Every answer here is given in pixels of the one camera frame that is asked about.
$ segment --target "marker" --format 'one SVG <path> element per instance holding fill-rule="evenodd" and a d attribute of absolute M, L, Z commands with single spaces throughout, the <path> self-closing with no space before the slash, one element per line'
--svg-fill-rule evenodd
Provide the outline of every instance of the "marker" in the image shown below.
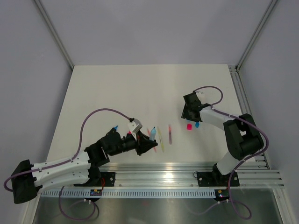
<path fill-rule="evenodd" d="M 150 135 L 149 135 L 149 140 L 153 141 L 155 140 L 155 136 L 156 136 L 156 129 L 155 127 L 150 131 Z"/>
<path fill-rule="evenodd" d="M 172 138 L 171 138 L 171 126 L 168 125 L 168 135 L 169 135 L 169 144 L 172 144 Z"/>
<path fill-rule="evenodd" d="M 164 144 L 163 144 L 163 140 L 162 140 L 162 135 L 161 135 L 161 132 L 160 132 L 160 128 L 157 127 L 157 129 L 158 129 L 158 136 L 159 136 L 159 140 L 160 140 L 162 152 L 164 152 Z"/>

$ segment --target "pink cube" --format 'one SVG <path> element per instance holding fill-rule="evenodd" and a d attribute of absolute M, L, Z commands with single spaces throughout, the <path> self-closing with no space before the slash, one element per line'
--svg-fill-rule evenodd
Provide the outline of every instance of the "pink cube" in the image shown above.
<path fill-rule="evenodd" d="M 187 124 L 187 130 L 192 130 L 192 124 Z"/>

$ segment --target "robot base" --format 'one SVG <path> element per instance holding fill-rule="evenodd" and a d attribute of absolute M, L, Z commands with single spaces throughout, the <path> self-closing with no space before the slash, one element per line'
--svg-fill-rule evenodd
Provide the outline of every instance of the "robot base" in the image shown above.
<path fill-rule="evenodd" d="M 197 172 L 197 182 L 199 187 L 227 187 L 229 175 L 221 175 L 219 178 L 215 178 L 213 172 Z M 231 187 L 239 187 L 238 174 L 233 174 L 230 182 Z"/>

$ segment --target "red marker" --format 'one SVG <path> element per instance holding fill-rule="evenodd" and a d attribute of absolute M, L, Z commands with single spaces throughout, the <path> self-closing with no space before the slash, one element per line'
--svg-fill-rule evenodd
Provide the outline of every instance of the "red marker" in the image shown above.
<path fill-rule="evenodd" d="M 168 125 L 168 134 L 169 134 L 169 144 L 172 144 L 172 138 L 171 138 L 171 126 Z"/>

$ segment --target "cable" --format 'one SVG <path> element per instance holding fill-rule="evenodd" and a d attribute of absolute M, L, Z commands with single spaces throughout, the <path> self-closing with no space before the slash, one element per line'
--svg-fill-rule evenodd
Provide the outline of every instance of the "cable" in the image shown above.
<path fill-rule="evenodd" d="M 79 146 L 78 146 L 78 149 L 77 149 L 75 155 L 74 155 L 70 160 L 66 160 L 66 161 L 60 162 L 60 163 L 58 163 L 58 164 L 54 164 L 54 165 L 50 165 L 50 166 L 43 167 L 42 170 L 44 170 L 44 169 L 50 169 L 50 168 L 53 168 L 53 167 L 58 167 L 58 166 L 60 166 L 60 165 L 64 165 L 64 164 L 66 164 L 66 163 L 68 163 L 68 162 L 71 162 L 72 160 L 74 160 L 74 159 L 77 157 L 77 155 L 78 155 L 79 152 L 80 152 L 81 145 L 82 145 L 82 135 L 83 135 L 84 125 L 85 125 L 85 123 L 87 122 L 87 120 L 88 120 L 93 114 L 95 114 L 95 113 L 97 113 L 97 112 L 100 112 L 100 111 L 111 111 L 111 112 L 117 113 L 117 114 L 123 116 L 124 118 L 130 120 L 130 118 L 129 118 L 128 116 L 126 116 L 125 114 L 123 114 L 123 113 L 121 113 L 121 112 L 119 112 L 119 111 L 117 111 L 117 110 L 110 109 L 110 108 L 101 108 L 101 109 L 97 109 L 97 110 L 91 112 L 91 113 L 84 119 L 84 121 L 83 121 L 83 123 L 82 123 L 81 130 L 80 130 Z M 7 178 L 7 179 L 4 181 L 4 183 L 3 183 L 3 186 L 4 186 L 5 190 L 8 190 L 8 191 L 10 191 L 10 192 L 13 192 L 13 190 L 10 189 L 10 188 L 7 186 L 8 181 L 10 181 L 11 179 L 16 178 L 16 177 L 21 176 L 21 175 L 25 175 L 25 174 L 33 173 L 33 172 L 36 172 L 36 171 L 40 171 L 40 169 L 28 170 L 28 171 L 20 172 L 20 173 L 18 173 L 18 174 L 15 174 L 15 175 L 10 176 L 10 177 Z"/>
<path fill-rule="evenodd" d="M 225 116 L 228 116 L 228 117 L 237 119 L 237 120 L 239 120 L 239 121 L 241 121 L 241 122 L 243 122 L 243 123 L 245 123 L 245 124 L 251 126 L 252 128 L 256 129 L 259 133 L 261 133 L 262 136 L 265 138 L 265 141 L 266 141 L 266 145 L 265 145 L 265 147 L 264 147 L 262 150 L 260 150 L 260 151 L 258 151 L 258 152 L 256 152 L 256 153 L 254 153 L 254 154 L 252 154 L 252 155 L 249 155 L 249 156 L 245 157 L 242 161 L 240 161 L 240 162 L 235 166 L 235 168 L 233 169 L 233 171 L 230 173 L 230 176 L 229 176 L 229 179 L 228 179 L 228 194 L 229 194 L 229 196 L 230 196 L 230 198 L 231 198 L 231 204 L 232 204 L 232 206 L 233 206 L 235 212 L 237 213 L 237 215 L 238 215 L 240 218 L 245 219 L 245 220 L 249 220 L 249 219 L 252 218 L 252 213 L 251 213 L 251 210 L 249 209 L 248 206 L 245 206 L 245 205 L 244 205 L 244 206 L 247 208 L 247 210 L 249 211 L 249 216 L 248 216 L 248 217 L 242 216 L 242 215 L 239 213 L 239 211 L 236 209 L 236 207 L 235 207 L 235 205 L 234 205 L 234 202 L 236 202 L 236 201 L 233 200 L 233 199 L 232 199 L 232 196 L 231 196 L 230 182 L 231 182 L 231 179 L 232 179 L 233 174 L 235 173 L 235 171 L 236 171 L 236 170 L 237 170 L 237 169 L 238 169 L 238 168 L 239 168 L 245 161 L 247 161 L 247 160 L 251 159 L 252 157 L 255 157 L 255 156 L 257 156 L 257 155 L 259 155 L 259 154 L 261 154 L 261 153 L 264 153 L 264 152 L 268 149 L 268 147 L 269 147 L 269 138 L 268 138 L 268 136 L 266 135 L 265 132 L 263 132 L 260 128 L 258 128 L 258 127 L 255 126 L 254 124 L 251 124 L 250 122 L 248 122 L 248 121 L 246 121 L 246 120 L 244 120 L 244 119 L 242 119 L 242 118 L 239 118 L 239 117 L 237 117 L 237 116 L 234 116 L 234 115 L 231 115 L 231 114 L 228 114 L 228 113 L 225 113 L 225 112 L 222 112 L 222 111 L 219 111 L 219 110 L 214 109 L 214 105 L 216 105 L 216 104 L 218 104 L 218 103 L 220 103 L 220 102 L 222 101 L 222 99 L 223 99 L 223 92 L 222 92 L 222 90 L 219 89 L 218 87 L 216 87 L 216 86 L 211 86 L 211 85 L 199 87 L 199 88 L 197 88 L 197 89 L 194 90 L 194 91 L 197 91 L 197 90 L 200 90 L 200 89 L 204 89 L 204 88 L 214 88 L 214 89 L 217 89 L 217 90 L 220 92 L 220 94 L 221 94 L 221 98 L 220 98 L 220 100 L 217 101 L 216 103 L 211 104 L 211 108 L 212 108 L 213 111 L 215 111 L 215 112 L 217 112 L 217 113 L 219 113 L 219 114 L 222 114 L 222 115 L 225 115 Z"/>
<path fill-rule="evenodd" d="M 205 211 L 203 211 L 203 212 L 195 212 L 195 211 L 192 211 L 192 210 L 188 207 L 188 205 L 186 204 L 186 202 L 183 201 L 183 203 L 184 203 L 185 207 L 188 209 L 188 211 L 189 211 L 190 213 L 196 215 L 196 216 L 202 216 L 202 215 L 206 214 L 209 210 L 211 210 L 213 207 L 215 207 L 216 205 L 221 204 L 221 203 L 228 203 L 228 202 L 231 202 L 231 203 L 234 202 L 234 203 L 238 203 L 238 204 L 243 205 L 243 206 L 249 211 L 250 216 L 251 216 L 251 210 L 249 209 L 249 207 L 248 207 L 247 205 L 245 205 L 243 202 L 240 202 L 240 201 L 237 201 L 237 200 L 228 199 L 228 200 L 226 200 L 226 201 L 217 202 L 217 203 L 215 203 L 215 204 L 212 204 L 209 208 L 207 208 L 207 209 L 206 209 Z"/>
<path fill-rule="evenodd" d="M 102 185 L 101 192 L 99 194 L 98 193 L 93 193 L 93 196 L 102 196 L 103 195 L 103 190 L 104 190 L 104 186 L 105 186 L 105 179 L 104 178 L 101 179 L 101 185 Z"/>
<path fill-rule="evenodd" d="M 87 202 L 87 201 L 86 201 L 86 200 L 79 200 L 79 201 L 76 201 L 76 202 L 74 202 L 73 204 L 71 204 L 67 209 L 71 209 L 71 208 L 74 207 L 75 205 L 77 205 L 77 204 L 79 204 L 79 203 L 84 203 L 84 202 Z M 98 207 L 97 204 L 95 204 L 95 206 L 96 206 L 96 209 L 97 209 L 97 216 L 96 216 L 94 219 L 97 219 L 97 217 L 100 215 L 100 209 L 99 209 L 99 207 Z M 58 214 L 56 214 L 56 215 L 50 215 L 50 214 L 47 214 L 47 212 L 45 212 L 45 214 L 46 214 L 48 217 L 50 217 L 50 218 L 56 218 L 56 217 L 62 215 L 61 212 L 58 213 Z"/>
<path fill-rule="evenodd" d="M 195 173 L 197 174 L 197 171 L 195 171 L 195 172 L 193 173 L 193 177 L 194 177 L 195 179 L 197 179 L 197 177 L 196 177 L 196 176 L 194 176 L 194 174 L 195 174 Z"/>
<path fill-rule="evenodd" d="M 59 210 L 60 210 L 61 214 L 62 214 L 64 217 L 66 217 L 66 218 L 68 218 L 68 219 L 71 219 L 71 220 L 74 220 L 74 221 L 87 221 L 87 220 L 89 220 L 89 219 L 94 215 L 95 210 L 96 210 L 96 208 L 97 208 L 97 205 L 96 205 L 94 202 L 89 201 L 89 202 L 93 205 L 93 211 L 92 211 L 92 213 L 91 213 L 89 216 L 87 216 L 86 218 L 73 218 L 73 217 L 70 217 L 70 216 L 68 216 L 68 215 L 62 210 L 62 206 L 61 206 L 61 195 L 62 195 L 62 191 L 63 191 L 63 189 L 64 189 L 64 186 L 61 188 L 61 190 L 60 190 L 60 192 L 59 192 L 59 195 L 58 195 L 58 206 L 59 206 Z"/>

